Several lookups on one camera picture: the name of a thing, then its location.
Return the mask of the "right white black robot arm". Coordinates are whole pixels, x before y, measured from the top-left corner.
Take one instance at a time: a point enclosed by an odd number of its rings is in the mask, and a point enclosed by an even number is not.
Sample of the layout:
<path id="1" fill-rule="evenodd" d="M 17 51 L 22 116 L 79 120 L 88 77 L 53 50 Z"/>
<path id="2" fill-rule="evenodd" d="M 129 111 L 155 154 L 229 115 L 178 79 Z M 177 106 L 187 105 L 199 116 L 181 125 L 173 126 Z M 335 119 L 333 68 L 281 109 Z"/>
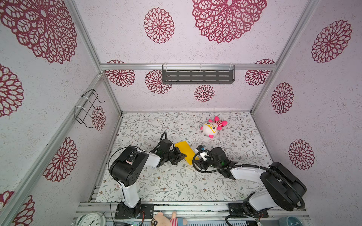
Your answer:
<path id="1" fill-rule="evenodd" d="M 248 180 L 262 183 L 264 189 L 252 192 L 244 201 L 237 204 L 235 210 L 241 215 L 251 217 L 274 207 L 285 211 L 305 209 L 303 195 L 306 186 L 284 165 L 274 162 L 268 167 L 252 164 L 239 164 L 231 161 L 222 148 L 207 150 L 203 145 L 197 147 L 192 159 L 194 169 L 200 173 L 219 172 L 227 179 Z"/>

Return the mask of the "yellow square paper sheet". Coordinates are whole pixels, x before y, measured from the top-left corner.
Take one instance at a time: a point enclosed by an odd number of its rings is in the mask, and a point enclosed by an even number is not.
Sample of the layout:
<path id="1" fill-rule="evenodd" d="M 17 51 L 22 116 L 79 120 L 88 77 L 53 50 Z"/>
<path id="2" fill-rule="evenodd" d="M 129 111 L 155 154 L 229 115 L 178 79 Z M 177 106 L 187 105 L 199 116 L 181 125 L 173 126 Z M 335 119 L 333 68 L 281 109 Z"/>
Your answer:
<path id="1" fill-rule="evenodd" d="M 192 159 L 196 154 L 190 147 L 187 141 L 178 142 L 175 144 L 175 147 L 181 153 L 182 158 L 189 164 L 192 165 Z"/>

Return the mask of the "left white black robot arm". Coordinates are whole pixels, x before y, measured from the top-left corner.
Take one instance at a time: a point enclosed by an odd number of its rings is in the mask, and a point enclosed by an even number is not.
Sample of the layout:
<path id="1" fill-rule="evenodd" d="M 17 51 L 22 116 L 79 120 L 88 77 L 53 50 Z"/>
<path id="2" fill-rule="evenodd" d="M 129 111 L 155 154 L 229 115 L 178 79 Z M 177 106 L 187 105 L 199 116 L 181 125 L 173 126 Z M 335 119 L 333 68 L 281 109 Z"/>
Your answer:
<path id="1" fill-rule="evenodd" d="M 136 188 L 136 181 L 145 166 L 159 168 L 168 162 L 177 165 L 186 158 L 174 143 L 158 144 L 151 151 L 146 152 L 137 146 L 127 146 L 115 151 L 118 157 L 112 154 L 108 162 L 110 176 L 121 185 L 124 205 L 134 209 L 140 202 Z"/>

